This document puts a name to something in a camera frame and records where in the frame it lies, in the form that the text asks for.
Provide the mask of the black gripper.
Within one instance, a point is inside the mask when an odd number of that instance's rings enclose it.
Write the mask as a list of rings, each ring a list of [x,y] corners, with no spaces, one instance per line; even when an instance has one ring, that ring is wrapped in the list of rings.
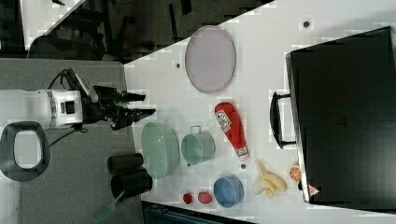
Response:
[[[108,121],[113,131],[130,126],[153,115],[155,109],[131,109],[120,106],[123,103],[144,101],[144,94],[131,93],[128,91],[117,91],[116,88],[94,86],[97,101],[94,103],[92,97],[85,91],[81,92],[83,124],[92,124],[98,121]]]

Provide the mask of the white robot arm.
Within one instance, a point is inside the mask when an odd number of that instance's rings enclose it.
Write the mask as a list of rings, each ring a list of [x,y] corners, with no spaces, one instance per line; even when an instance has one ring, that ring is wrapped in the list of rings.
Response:
[[[1,91],[1,173],[5,178],[27,182],[44,174],[50,165],[46,132],[69,128],[81,132],[85,124],[107,121],[114,131],[130,126],[155,113],[153,109],[129,109],[123,103],[145,97],[114,88],[90,91],[2,90]],[[38,149],[39,160],[31,168],[17,164],[16,149]]]

